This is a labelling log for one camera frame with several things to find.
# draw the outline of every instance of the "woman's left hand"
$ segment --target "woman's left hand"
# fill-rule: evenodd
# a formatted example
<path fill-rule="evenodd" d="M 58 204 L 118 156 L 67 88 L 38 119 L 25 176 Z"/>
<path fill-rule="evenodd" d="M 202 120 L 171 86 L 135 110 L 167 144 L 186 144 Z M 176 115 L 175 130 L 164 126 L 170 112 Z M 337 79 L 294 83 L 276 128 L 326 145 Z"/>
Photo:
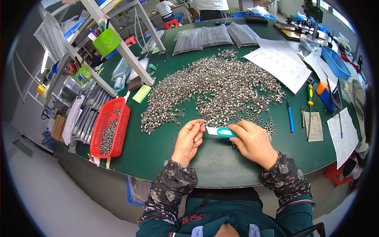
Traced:
<path fill-rule="evenodd" d="M 190 163 L 192 158 L 196 155 L 198 146 L 203 142 L 202 137 L 203 132 L 205 132 L 205 126 L 199 123 L 205 123 L 205 120 L 196 119 L 189 121 L 180 130 L 171 160 L 182 165 L 188 165 Z"/>

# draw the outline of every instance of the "window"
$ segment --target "window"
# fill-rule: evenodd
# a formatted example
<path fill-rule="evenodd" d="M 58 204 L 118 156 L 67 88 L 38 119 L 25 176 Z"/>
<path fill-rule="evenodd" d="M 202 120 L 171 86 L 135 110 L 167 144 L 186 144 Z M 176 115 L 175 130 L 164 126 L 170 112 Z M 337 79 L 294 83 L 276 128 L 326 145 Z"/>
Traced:
<path fill-rule="evenodd" d="M 334 15 L 335 17 L 337 17 L 338 19 L 340 19 L 345 25 L 347 25 L 347 26 L 351 29 L 351 31 L 353 31 L 354 34 L 355 34 L 355 31 L 354 31 L 352 25 L 348 22 L 348 20 L 346 20 L 345 17 L 343 17 L 343 16 L 342 16 L 338 11 L 336 11 L 335 9 L 333 9 L 333 15 Z"/>
<path fill-rule="evenodd" d="M 329 9 L 329 4 L 327 4 L 326 2 L 324 2 L 323 0 L 320 0 L 321 2 L 320 2 L 320 7 L 322 7 L 322 8 L 325 8 L 325 9 Z M 317 1 L 316 0 L 312 0 L 312 2 L 316 5 L 316 3 L 317 3 Z"/>
<path fill-rule="evenodd" d="M 322 8 L 325 8 L 327 11 L 329 11 L 329 7 L 330 5 L 327 4 L 326 2 L 324 2 L 323 0 L 319 0 L 321 1 L 320 2 L 320 7 Z M 338 18 L 340 21 L 342 21 L 345 25 L 347 25 L 347 27 L 349 27 L 349 29 L 355 34 L 355 30 L 353 29 L 353 26 L 348 22 L 348 20 L 346 20 L 345 17 L 343 17 L 338 11 L 336 11 L 334 8 L 333 8 L 333 15 Z"/>

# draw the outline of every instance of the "bag of metal rods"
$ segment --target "bag of metal rods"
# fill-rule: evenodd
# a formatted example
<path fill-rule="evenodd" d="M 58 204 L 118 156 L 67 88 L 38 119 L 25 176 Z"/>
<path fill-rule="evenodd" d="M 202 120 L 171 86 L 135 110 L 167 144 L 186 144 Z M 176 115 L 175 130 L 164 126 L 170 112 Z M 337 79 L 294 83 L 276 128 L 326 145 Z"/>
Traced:
<path fill-rule="evenodd" d="M 226 30 L 238 48 L 241 48 L 242 46 L 258 45 L 255 38 L 260 37 L 246 24 L 239 25 L 233 22 L 227 27 Z"/>
<path fill-rule="evenodd" d="M 164 30 L 160 30 L 157 32 L 157 35 L 159 38 L 162 38 L 164 35 Z M 143 47 L 142 54 L 147 53 L 148 51 L 153 51 L 155 47 L 157 46 L 157 43 L 153 39 L 153 37 L 150 37 L 149 41 L 146 43 L 146 45 Z"/>
<path fill-rule="evenodd" d="M 215 27 L 201 27 L 201 30 L 203 48 L 215 45 L 234 44 L 224 24 Z"/>
<path fill-rule="evenodd" d="M 176 41 L 176 45 L 172 53 L 173 56 L 179 53 L 203 49 L 201 44 L 201 28 L 179 31 L 174 41 Z"/>

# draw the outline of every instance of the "red plastic basket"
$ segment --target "red plastic basket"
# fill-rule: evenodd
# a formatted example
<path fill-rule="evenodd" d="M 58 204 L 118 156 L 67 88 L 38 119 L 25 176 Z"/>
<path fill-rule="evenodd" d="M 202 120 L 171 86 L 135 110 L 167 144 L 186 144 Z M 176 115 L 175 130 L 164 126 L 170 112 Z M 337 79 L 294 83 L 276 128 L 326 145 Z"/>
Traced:
<path fill-rule="evenodd" d="M 111 151 L 107 155 L 100 153 L 100 144 L 102 133 L 107 125 L 109 125 L 111 114 L 114 110 L 121 109 L 120 118 L 117 123 L 116 134 L 113 138 Z M 121 155 L 122 147 L 124 146 L 126 128 L 128 127 L 130 116 L 130 108 L 125 104 L 125 98 L 119 97 L 108 101 L 103 105 L 97 117 L 95 128 L 91 138 L 91 145 L 89 151 L 93 156 L 99 158 L 119 157 Z"/>

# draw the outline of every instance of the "floral sleeve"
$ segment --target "floral sleeve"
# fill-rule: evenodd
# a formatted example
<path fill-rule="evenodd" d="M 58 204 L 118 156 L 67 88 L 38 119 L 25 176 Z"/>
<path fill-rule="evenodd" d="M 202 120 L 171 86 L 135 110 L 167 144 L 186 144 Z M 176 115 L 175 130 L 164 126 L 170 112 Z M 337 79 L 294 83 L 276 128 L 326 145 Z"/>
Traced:
<path fill-rule="evenodd" d="M 145 210 L 138 222 L 153 219 L 175 225 L 182 197 L 192 192 L 195 185 L 194 168 L 171 159 L 166 160 L 163 171 L 157 175 L 157 181 L 151 186 Z"/>
<path fill-rule="evenodd" d="M 266 188 L 274 190 L 280 207 L 289 204 L 291 199 L 303 199 L 300 198 L 302 195 L 304 199 L 312 197 L 310 183 L 303 172 L 297 168 L 293 159 L 280 152 L 274 166 L 264 170 L 259 178 Z"/>

